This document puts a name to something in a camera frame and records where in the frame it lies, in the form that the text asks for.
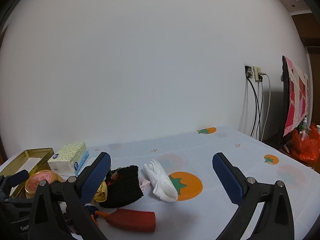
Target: red tassel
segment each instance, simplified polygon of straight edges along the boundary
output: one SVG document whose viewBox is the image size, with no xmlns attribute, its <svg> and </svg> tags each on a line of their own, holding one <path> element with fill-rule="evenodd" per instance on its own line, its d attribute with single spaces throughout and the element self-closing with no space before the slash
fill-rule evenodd
<svg viewBox="0 0 320 240">
<path fill-rule="evenodd" d="M 154 212 L 118 208 L 115 212 L 103 217 L 108 224 L 124 230 L 136 232 L 154 232 L 156 230 Z"/>
</svg>

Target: orange fruit print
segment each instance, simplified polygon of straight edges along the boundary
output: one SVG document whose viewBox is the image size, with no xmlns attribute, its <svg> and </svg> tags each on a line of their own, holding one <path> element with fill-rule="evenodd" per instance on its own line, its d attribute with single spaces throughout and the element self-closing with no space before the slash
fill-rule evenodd
<svg viewBox="0 0 320 240">
<path fill-rule="evenodd" d="M 169 178 L 178 192 L 178 201 L 194 198 L 203 189 L 201 180 L 188 172 L 177 171 L 171 173 Z"/>
<path fill-rule="evenodd" d="M 279 159 L 274 155 L 267 154 L 264 156 L 264 162 L 271 165 L 276 165 L 279 163 Z"/>
<path fill-rule="evenodd" d="M 202 129 L 202 130 L 198 130 L 198 133 L 203 133 L 203 134 L 210 134 L 210 133 L 214 133 L 217 129 L 215 127 L 211 127 L 211 128 L 207 128 L 207 129 Z"/>
</svg>

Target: colorful fabric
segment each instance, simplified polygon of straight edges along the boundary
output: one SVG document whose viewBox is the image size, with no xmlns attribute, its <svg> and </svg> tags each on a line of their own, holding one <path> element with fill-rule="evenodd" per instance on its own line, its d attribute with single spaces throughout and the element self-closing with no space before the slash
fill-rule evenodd
<svg viewBox="0 0 320 240">
<path fill-rule="evenodd" d="M 108 195 L 108 188 L 107 188 L 107 184 L 105 181 L 103 181 L 100 185 L 100 187 L 98 188 L 96 194 L 93 197 L 93 200 L 97 201 L 97 202 L 104 202 L 107 200 L 107 195 Z"/>
<path fill-rule="evenodd" d="M 289 111 L 284 126 L 284 136 L 296 128 L 308 110 L 308 76 L 285 57 L 289 72 Z"/>
<path fill-rule="evenodd" d="M 144 192 L 149 187 L 150 183 L 151 182 L 149 180 L 139 177 L 139 186 L 142 192 Z"/>
</svg>

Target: electrical cord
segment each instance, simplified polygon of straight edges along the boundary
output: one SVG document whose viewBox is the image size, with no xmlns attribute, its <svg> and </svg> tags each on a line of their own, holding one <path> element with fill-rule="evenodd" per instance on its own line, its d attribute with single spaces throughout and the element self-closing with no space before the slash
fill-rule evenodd
<svg viewBox="0 0 320 240">
<path fill-rule="evenodd" d="M 262 98 L 261 98 L 261 106 L 260 106 L 259 122 L 258 122 L 258 126 L 259 126 L 259 141 L 261 141 L 261 114 L 262 114 L 262 103 L 263 103 L 262 76 L 259 76 L 259 79 L 261 81 L 261 90 L 262 90 Z"/>
<path fill-rule="evenodd" d="M 269 78 L 269 76 L 268 76 L 266 73 L 258 72 L 258 75 L 259 75 L 259 76 L 267 76 L 268 81 L 269 81 L 269 103 L 268 103 L 268 110 L 267 110 L 266 120 L 265 120 L 265 122 L 264 122 L 263 129 L 262 129 L 262 136 L 261 136 L 261 140 L 262 140 L 262 139 L 263 139 L 263 135 L 264 135 L 264 129 L 265 129 L 265 127 L 266 127 L 266 123 L 267 123 L 267 119 L 268 119 L 269 109 L 270 109 L 271 83 L 270 83 L 270 78 Z"/>
<path fill-rule="evenodd" d="M 259 103 L 258 103 L 258 97 L 257 97 L 257 93 L 256 93 L 256 90 L 254 89 L 254 86 L 252 84 L 252 82 L 250 81 L 250 79 L 246 76 L 247 80 L 249 81 L 251 87 L 252 87 L 252 90 L 253 90 L 253 93 L 254 93 L 254 102 L 256 104 L 256 111 L 255 111 L 255 117 L 254 117 L 254 123 L 253 123 L 253 127 L 252 127 L 252 131 L 251 131 L 251 134 L 250 136 L 252 136 L 253 134 L 253 131 L 254 131 L 254 128 L 256 126 L 256 120 L 257 120 L 257 108 L 258 108 L 258 114 L 259 116 L 261 116 L 261 113 L 260 113 L 260 107 L 259 107 Z"/>
<path fill-rule="evenodd" d="M 255 111 L 255 116 L 254 116 L 254 123 L 253 123 L 253 127 L 252 127 L 252 131 L 251 131 L 251 134 L 250 134 L 250 137 L 252 136 L 253 134 L 253 131 L 254 131 L 254 127 L 256 126 L 256 120 L 257 120 L 257 101 L 255 100 L 254 101 L 256 103 L 256 111 Z"/>
</svg>

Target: metal screw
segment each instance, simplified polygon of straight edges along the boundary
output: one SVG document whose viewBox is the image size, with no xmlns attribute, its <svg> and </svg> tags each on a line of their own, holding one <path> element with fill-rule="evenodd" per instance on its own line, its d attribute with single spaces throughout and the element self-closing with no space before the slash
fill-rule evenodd
<svg viewBox="0 0 320 240">
<path fill-rule="evenodd" d="M 69 177 L 68 182 L 73 183 L 77 180 L 75 176 Z"/>
<path fill-rule="evenodd" d="M 39 182 L 39 185 L 40 185 L 40 186 L 44 186 L 46 183 L 47 183 L 47 181 L 46 181 L 45 179 L 43 179 L 43 180 L 41 180 L 41 181 Z"/>
<path fill-rule="evenodd" d="M 250 184 L 253 184 L 256 182 L 256 180 L 253 178 L 253 177 L 248 177 L 247 178 L 247 181 L 250 183 Z"/>
<path fill-rule="evenodd" d="M 283 183 L 283 181 L 281 181 L 281 180 L 278 180 L 278 181 L 277 181 L 277 184 L 278 184 L 279 187 L 283 187 L 283 186 L 284 186 L 284 183 Z"/>
</svg>

